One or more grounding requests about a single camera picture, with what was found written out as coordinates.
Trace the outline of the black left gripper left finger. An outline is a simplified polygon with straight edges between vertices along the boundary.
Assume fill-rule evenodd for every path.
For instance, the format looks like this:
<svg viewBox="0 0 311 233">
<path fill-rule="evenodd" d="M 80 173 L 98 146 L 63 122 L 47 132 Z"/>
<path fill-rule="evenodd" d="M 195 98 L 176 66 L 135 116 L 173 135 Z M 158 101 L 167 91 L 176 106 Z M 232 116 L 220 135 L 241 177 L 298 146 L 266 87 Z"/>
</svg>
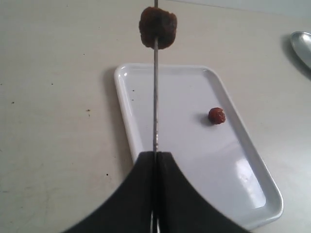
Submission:
<svg viewBox="0 0 311 233">
<path fill-rule="evenodd" d="M 66 233 L 149 233 L 153 210 L 154 153 L 139 154 L 118 189 Z"/>
</svg>

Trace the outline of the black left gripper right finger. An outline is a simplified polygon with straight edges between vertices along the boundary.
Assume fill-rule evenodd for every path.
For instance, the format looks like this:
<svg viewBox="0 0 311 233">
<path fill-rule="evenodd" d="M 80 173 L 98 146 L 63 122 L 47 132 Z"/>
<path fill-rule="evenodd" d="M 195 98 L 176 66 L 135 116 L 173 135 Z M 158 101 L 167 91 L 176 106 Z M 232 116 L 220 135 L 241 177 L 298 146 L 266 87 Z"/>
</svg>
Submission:
<svg viewBox="0 0 311 233">
<path fill-rule="evenodd" d="M 161 233 L 247 233 L 208 203 L 169 152 L 158 152 L 157 218 Z"/>
</svg>

